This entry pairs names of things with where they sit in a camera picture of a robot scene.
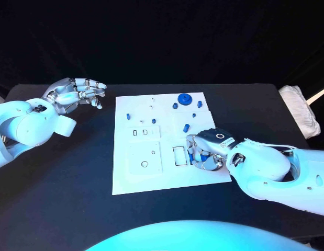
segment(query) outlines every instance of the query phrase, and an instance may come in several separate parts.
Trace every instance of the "blue object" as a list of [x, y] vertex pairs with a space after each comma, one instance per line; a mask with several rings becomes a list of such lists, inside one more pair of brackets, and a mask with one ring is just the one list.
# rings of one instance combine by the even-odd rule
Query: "blue object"
[[184, 132], [188, 132], [188, 128], [189, 128], [189, 125], [185, 124], [182, 131], [184, 131]]
[[201, 161], [205, 161], [208, 159], [208, 155], [201, 155]]
[[189, 94], [187, 93], [179, 94], [178, 102], [181, 105], [188, 106], [192, 102], [192, 97], [189, 96]]
[[114, 235], [88, 251], [273, 250], [311, 251], [291, 239], [250, 226], [218, 221], [171, 221]]
[[192, 161], [194, 161], [194, 154], [192, 154], [192, 153], [188, 153], [188, 156], [189, 156], [189, 163], [192, 164]]

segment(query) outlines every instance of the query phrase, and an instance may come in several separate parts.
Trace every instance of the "blue cylinder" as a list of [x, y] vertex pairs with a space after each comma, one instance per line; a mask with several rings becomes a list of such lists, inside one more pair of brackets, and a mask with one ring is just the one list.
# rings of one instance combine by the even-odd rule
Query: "blue cylinder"
[[188, 132], [188, 128], [189, 128], [189, 125], [185, 124], [182, 131], [184, 131], [184, 132]]
[[188, 153], [188, 156], [189, 156], [189, 163], [192, 164], [192, 161], [194, 161], [194, 154], [192, 154], [192, 153]]
[[201, 161], [205, 161], [208, 159], [208, 155], [201, 155]]
[[188, 106], [192, 102], [192, 97], [189, 96], [189, 94], [187, 93], [179, 94], [178, 102], [181, 105]]

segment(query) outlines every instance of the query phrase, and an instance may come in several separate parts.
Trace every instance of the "robotic hand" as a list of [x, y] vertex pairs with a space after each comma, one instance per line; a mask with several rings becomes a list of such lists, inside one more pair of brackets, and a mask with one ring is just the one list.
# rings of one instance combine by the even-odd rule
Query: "robotic hand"
[[[0, 104], [0, 167], [26, 150], [43, 144], [52, 133], [68, 137], [77, 122], [64, 115], [81, 104], [101, 109], [106, 85], [84, 78], [65, 78], [48, 88], [42, 98]], [[2, 136], [10, 139], [4, 145]]]
[[218, 128], [188, 135], [187, 146], [191, 164], [226, 166], [249, 196], [324, 215], [324, 151], [239, 139]]

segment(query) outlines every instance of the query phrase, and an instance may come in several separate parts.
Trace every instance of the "rectangular slot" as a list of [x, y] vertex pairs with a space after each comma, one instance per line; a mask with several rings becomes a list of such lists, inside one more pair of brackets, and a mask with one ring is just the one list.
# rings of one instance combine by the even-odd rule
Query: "rectangular slot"
[[175, 154], [175, 165], [176, 166], [187, 165], [185, 152], [182, 146], [174, 147], [174, 154]]

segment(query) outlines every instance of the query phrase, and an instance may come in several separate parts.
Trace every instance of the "white fabric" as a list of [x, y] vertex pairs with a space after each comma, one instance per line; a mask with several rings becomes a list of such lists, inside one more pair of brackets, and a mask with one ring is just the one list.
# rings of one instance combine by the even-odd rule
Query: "white fabric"
[[298, 86], [285, 85], [279, 93], [305, 139], [319, 135], [319, 125]]

